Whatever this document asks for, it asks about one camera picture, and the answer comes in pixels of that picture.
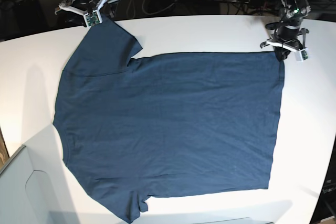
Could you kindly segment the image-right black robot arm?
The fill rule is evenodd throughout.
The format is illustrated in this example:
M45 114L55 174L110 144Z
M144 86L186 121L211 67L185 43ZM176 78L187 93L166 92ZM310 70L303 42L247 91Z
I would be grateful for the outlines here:
M280 20L265 25L272 31L270 38L260 44L261 48L272 46L279 62L294 53L296 60L302 62L308 59L306 36L309 30L301 24L311 11L307 0L280 0Z

